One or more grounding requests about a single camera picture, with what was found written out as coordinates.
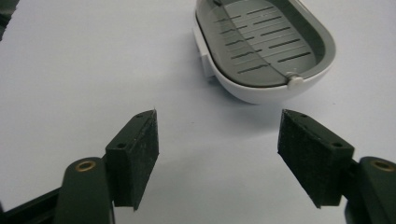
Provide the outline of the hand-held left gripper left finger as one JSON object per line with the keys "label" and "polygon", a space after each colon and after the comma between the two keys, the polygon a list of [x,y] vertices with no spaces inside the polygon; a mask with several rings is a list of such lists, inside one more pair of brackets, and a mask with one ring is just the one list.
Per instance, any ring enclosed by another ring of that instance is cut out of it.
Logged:
{"label": "hand-held left gripper left finger", "polygon": [[157,111],[133,116],[103,157],[67,167],[54,224],[115,224],[116,207],[138,208],[158,156]]}

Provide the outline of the white and grey drain basket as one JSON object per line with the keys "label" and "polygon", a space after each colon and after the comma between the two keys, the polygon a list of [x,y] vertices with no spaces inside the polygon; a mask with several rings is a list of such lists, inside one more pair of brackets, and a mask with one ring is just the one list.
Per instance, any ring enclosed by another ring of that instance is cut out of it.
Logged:
{"label": "white and grey drain basket", "polygon": [[205,76],[255,105],[308,90],[336,52],[329,31],[301,0],[196,0],[194,21]]}

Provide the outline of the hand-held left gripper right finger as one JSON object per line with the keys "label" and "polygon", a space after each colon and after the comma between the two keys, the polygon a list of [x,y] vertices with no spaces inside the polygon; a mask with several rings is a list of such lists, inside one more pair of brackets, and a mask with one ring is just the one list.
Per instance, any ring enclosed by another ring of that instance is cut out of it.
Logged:
{"label": "hand-held left gripper right finger", "polygon": [[317,208],[346,199],[346,224],[396,224],[396,163],[353,160],[354,147],[307,116],[282,111],[277,153]]}

